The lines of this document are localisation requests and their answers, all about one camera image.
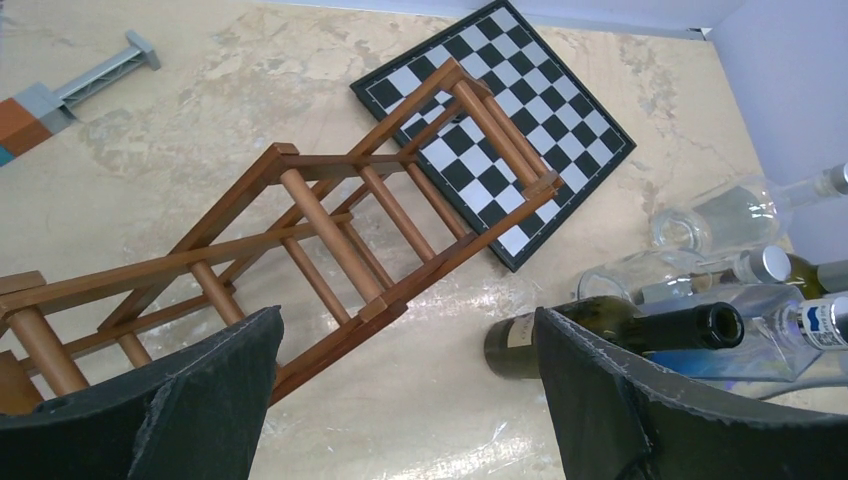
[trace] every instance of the dark green bottle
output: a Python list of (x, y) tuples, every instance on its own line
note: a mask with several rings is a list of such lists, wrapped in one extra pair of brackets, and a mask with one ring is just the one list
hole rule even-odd
[[(742, 316), (724, 302), (643, 315), (613, 296), (592, 297), (553, 307), (599, 337), (639, 355), (663, 350), (733, 348), (745, 334)], [(484, 354), (489, 368), (505, 378), (539, 378), (533, 313), (502, 320), (489, 329)]]
[(798, 287), (807, 300), (816, 300), (829, 293), (848, 292), (848, 260), (813, 265), (790, 253), (789, 265), (792, 271), (783, 283)]

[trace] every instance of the white label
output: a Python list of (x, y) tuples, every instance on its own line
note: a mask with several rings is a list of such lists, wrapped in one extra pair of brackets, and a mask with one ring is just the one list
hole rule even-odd
[(526, 347), (533, 343), (533, 317), (535, 315), (535, 312), (528, 313), (513, 320), (506, 337), (506, 348)]
[(831, 322), (832, 300), (804, 302), (798, 312), (804, 325), (807, 339), (820, 350), (844, 350), (848, 343)]

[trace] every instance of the wooden frame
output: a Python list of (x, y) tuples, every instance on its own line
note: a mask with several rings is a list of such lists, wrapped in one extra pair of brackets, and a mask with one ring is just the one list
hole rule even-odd
[[(456, 98), (442, 115), (396, 155), (374, 155), (409, 118), (439, 91)], [(447, 202), (415, 163), (415, 153), (439, 129), (463, 110), (476, 121), (525, 186), (525, 202), (489, 230), (467, 232)], [(395, 172), (407, 173), (444, 221), (456, 242), (436, 253), (384, 183)], [(343, 179), (360, 177), (363, 185), (328, 212), (321, 201)], [(21, 411), (40, 397), (26, 385), (22, 372), (40, 371), (56, 395), (88, 386), (73, 358), (117, 342), (135, 367), (151, 361), (136, 334), (212, 305), (228, 325), (244, 318), (233, 299), (234, 282), (267, 250), (283, 246), (304, 274), (339, 328), (287, 365), (278, 368), (271, 403), (314, 377), (362, 344), (407, 310), (407, 303), (456, 269), (497, 237), (551, 200), (561, 185), (518, 132), (482, 83), (448, 60), (413, 91), (389, 116), (346, 155), (300, 155), (294, 145), (275, 143), (239, 178), (223, 197), (161, 258), (82, 277), (47, 283), (38, 272), (0, 279), (0, 333), (10, 328), (29, 354), (18, 361), (3, 353), (0, 369), (14, 374), (19, 395), (0, 397), (0, 411)], [(282, 185), (295, 205), (265, 233), (238, 240), (212, 242), (259, 194)], [(351, 210), (374, 195), (422, 261), (401, 279), (392, 279), (351, 225)], [(322, 278), (298, 240), (318, 236), (365, 301), (350, 317)], [(230, 265), (217, 275), (212, 266)], [(140, 316), (173, 280), (193, 275), (203, 294)], [(131, 292), (103, 321), (97, 332), (62, 344), (45, 316), (123, 292)]]

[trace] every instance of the marble surface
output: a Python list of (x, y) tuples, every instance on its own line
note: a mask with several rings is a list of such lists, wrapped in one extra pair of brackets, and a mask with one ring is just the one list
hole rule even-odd
[[(348, 85), (453, 21), (228, 0), (8, 0), (3, 15), (3, 97), (35, 81), (57, 88), (124, 48), (129, 28), (162, 61), (81, 104), (79, 122), (0, 170), (2, 274), (40, 269), (53, 281), (164, 254), (272, 141), (304, 153), (347, 151), (375, 123)], [(477, 255), (271, 408), (251, 478), (563, 477), (541, 384), (490, 373), (487, 328), (556, 304), (578, 271), (647, 247), (648, 215), (666, 202), (759, 165), (711, 44), (538, 30), (633, 137), (635, 152), (517, 274), (488, 251)], [(388, 183), (435, 248), (451, 242), (406, 178)], [(261, 231), (290, 205), (282, 189), (266, 192), (222, 239)], [(392, 275), (418, 264), (373, 199), (355, 213)], [(304, 247), (356, 310), (361, 300), (323, 246)], [(238, 285), (246, 311), (283, 306), (281, 362), (334, 328), (279, 249)], [(198, 290), (181, 279), (156, 306)], [(50, 320), (69, 341), (118, 300)], [(204, 310), (142, 341), (156, 358), (222, 326)], [(24, 356), (11, 335), (0, 340), (8, 348)], [(79, 363), (91, 382), (130, 368), (116, 347)], [(832, 398), (798, 404), (842, 405)]]

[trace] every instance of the chessboard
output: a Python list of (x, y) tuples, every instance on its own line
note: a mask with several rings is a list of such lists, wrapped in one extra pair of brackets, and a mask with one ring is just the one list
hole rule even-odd
[[(382, 120), (453, 57), (486, 83), (546, 164), (565, 182), (557, 196), (491, 245), (513, 272), (635, 148), (527, 21), (499, 0), (354, 82), (351, 89)], [(401, 146), (445, 110), (444, 92), (395, 135)], [(504, 160), (465, 117), (443, 127), (419, 153), (421, 169), (477, 233), (523, 201), (522, 186)]]

